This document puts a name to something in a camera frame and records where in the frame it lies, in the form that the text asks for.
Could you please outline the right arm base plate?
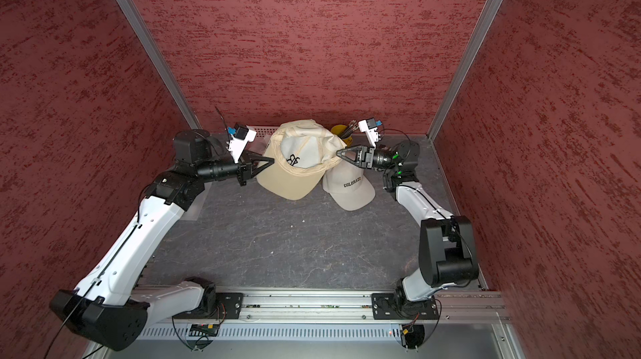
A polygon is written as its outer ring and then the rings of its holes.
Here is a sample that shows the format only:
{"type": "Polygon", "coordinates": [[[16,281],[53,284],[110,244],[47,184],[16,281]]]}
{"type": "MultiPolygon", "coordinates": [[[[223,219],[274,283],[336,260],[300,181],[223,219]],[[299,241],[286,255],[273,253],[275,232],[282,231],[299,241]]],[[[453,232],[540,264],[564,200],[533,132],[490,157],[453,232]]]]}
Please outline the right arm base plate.
{"type": "Polygon", "coordinates": [[[410,302],[395,293],[373,293],[372,312],[375,320],[437,320],[439,310],[434,297],[420,302],[410,302]]]}

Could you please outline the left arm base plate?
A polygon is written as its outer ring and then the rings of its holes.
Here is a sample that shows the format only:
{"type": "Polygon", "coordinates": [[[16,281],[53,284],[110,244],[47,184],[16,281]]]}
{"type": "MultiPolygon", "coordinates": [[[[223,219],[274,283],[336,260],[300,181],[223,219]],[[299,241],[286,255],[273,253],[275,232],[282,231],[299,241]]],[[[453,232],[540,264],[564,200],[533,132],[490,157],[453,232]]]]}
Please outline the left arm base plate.
{"type": "Polygon", "coordinates": [[[240,292],[205,294],[200,304],[192,310],[175,315],[175,319],[237,320],[240,317],[244,295],[240,292]]]}

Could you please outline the white Colorado baseball cap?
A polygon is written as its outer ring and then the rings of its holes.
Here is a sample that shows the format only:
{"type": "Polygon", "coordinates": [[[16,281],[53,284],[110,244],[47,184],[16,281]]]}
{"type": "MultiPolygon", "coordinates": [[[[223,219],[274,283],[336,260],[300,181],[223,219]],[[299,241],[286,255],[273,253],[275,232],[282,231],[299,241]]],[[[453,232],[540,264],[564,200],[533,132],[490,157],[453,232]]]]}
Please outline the white Colorado baseball cap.
{"type": "Polygon", "coordinates": [[[347,161],[328,170],[322,178],[322,188],[340,208],[353,212],[370,204],[376,192],[362,168],[347,161]]]}

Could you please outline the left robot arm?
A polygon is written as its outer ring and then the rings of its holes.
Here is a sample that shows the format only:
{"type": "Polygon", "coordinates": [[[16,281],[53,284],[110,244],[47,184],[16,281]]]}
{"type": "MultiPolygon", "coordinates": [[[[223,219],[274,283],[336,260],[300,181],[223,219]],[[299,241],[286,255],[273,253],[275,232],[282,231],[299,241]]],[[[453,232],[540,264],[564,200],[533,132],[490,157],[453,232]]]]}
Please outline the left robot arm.
{"type": "Polygon", "coordinates": [[[190,209],[206,184],[234,179],[244,186],[273,164],[245,147],[254,129],[238,124],[220,143],[206,130],[176,135],[174,165],[146,186],[136,213],[98,265],[71,291],[60,290],[49,307],[70,332],[122,351],[143,332],[181,313],[221,315],[215,284],[190,277],[171,287],[144,289],[137,283],[168,231],[190,209]]]}

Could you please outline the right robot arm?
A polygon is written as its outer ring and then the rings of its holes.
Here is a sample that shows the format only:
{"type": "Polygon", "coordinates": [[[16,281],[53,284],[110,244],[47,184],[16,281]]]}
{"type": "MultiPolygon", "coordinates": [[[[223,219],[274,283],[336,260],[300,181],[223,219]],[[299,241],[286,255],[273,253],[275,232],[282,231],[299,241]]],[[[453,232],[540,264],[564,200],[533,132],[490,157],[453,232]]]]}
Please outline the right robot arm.
{"type": "Polygon", "coordinates": [[[429,197],[417,177],[420,145],[404,140],[393,147],[355,145],[337,152],[342,160],[382,173],[383,186],[420,227],[418,268],[402,278],[394,307],[409,310],[440,291],[466,287],[479,276],[472,222],[455,216],[429,197]]]}

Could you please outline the beige baseball cap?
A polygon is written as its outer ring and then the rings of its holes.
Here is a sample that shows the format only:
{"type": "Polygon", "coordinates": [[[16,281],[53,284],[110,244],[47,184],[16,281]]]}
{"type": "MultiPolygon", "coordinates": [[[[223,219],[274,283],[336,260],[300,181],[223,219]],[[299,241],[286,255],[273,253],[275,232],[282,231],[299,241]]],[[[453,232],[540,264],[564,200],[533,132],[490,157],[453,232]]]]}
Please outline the beige baseball cap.
{"type": "Polygon", "coordinates": [[[314,120],[282,124],[270,137],[265,157],[274,164],[257,176],[259,185],[290,201],[308,195],[325,173],[342,161],[347,145],[314,120]]]}

